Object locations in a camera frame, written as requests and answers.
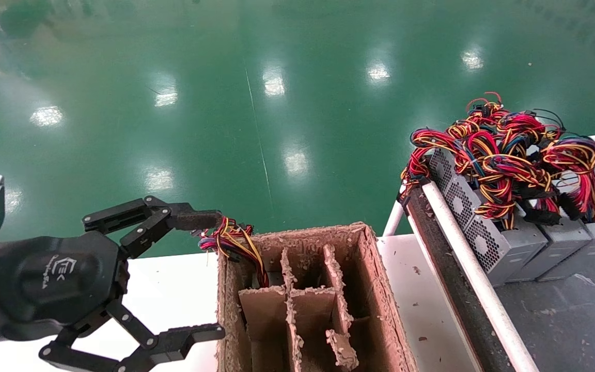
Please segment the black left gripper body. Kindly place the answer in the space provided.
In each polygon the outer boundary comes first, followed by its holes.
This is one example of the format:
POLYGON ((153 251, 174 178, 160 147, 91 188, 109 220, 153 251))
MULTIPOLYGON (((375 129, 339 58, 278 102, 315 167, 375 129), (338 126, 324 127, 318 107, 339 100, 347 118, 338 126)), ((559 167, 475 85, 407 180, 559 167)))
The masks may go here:
POLYGON ((0 341, 31 341, 65 328, 89 336, 127 292, 128 262, 97 231, 0 242, 0 341))

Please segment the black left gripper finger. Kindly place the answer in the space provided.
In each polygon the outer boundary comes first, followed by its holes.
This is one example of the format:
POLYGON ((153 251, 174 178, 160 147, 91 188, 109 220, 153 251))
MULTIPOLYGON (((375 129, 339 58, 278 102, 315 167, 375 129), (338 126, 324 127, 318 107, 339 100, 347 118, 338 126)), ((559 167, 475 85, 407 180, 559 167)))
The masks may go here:
POLYGON ((114 319, 135 341, 132 353, 116 360, 73 348, 76 339, 91 325, 62 329, 56 339, 44 346, 38 357, 46 363, 68 371, 151 371, 163 363, 186 360, 196 343, 224 339, 225 329, 219 323, 203 323, 194 327, 170 328, 152 334, 138 318, 122 304, 113 301, 98 313, 100 318, 114 319))
POLYGON ((172 230, 209 230, 219 226, 222 219, 219 210, 195 210, 189 203, 166 203, 147 196, 88 214, 82 222, 85 231, 103 235, 132 227, 120 239, 120 248, 126 257, 134 259, 172 230))

